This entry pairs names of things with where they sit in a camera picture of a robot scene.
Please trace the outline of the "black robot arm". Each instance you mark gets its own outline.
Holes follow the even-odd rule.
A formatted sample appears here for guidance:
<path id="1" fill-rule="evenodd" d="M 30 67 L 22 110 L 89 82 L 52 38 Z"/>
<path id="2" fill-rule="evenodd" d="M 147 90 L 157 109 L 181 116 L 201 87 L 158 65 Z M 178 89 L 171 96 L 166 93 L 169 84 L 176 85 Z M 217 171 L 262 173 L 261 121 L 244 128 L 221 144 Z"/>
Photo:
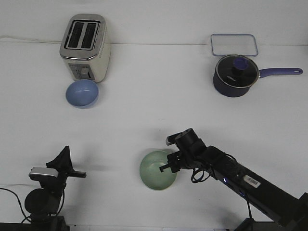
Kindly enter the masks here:
<path id="1" fill-rule="evenodd" d="M 20 223 L 0 224 L 2 231 L 69 231 L 63 208 L 68 177 L 85 178 L 86 172 L 75 171 L 70 148 L 65 146 L 45 167 L 33 167 L 28 176 L 40 183 L 40 188 L 32 190 L 25 198 L 24 206 L 29 216 Z"/>
<path id="2" fill-rule="evenodd" d="M 306 231 L 308 229 L 308 195 L 299 199 L 241 165 L 233 156 L 214 146 L 206 146 L 192 128 L 170 135 L 166 144 L 175 144 L 178 151 L 167 156 L 167 164 L 160 167 L 163 172 L 170 168 L 172 173 L 191 169 L 192 183 L 207 178 L 199 172 L 224 183 L 228 188 L 253 205 L 271 219 L 270 222 L 246 218 L 238 231 Z"/>

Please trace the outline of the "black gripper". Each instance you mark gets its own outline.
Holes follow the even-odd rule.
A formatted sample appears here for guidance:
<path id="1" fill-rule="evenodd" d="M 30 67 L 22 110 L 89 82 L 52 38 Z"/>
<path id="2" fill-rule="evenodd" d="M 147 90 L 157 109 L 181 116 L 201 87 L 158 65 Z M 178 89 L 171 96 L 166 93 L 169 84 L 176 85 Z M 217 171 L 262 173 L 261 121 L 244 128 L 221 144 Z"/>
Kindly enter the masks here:
<path id="1" fill-rule="evenodd" d="M 196 135 L 192 128 L 182 132 L 178 151 L 167 156 L 167 164 L 160 166 L 160 172 L 170 169 L 176 173 L 181 169 L 194 169 L 202 166 L 199 155 L 206 150 L 204 142 Z"/>
<path id="2" fill-rule="evenodd" d="M 53 195 L 63 194 L 68 177 L 85 178 L 87 176 L 86 172 L 73 169 L 69 146 L 65 146 L 52 161 L 46 163 L 46 167 L 56 169 L 59 172 L 57 178 L 47 177 L 40 180 L 41 187 Z"/>

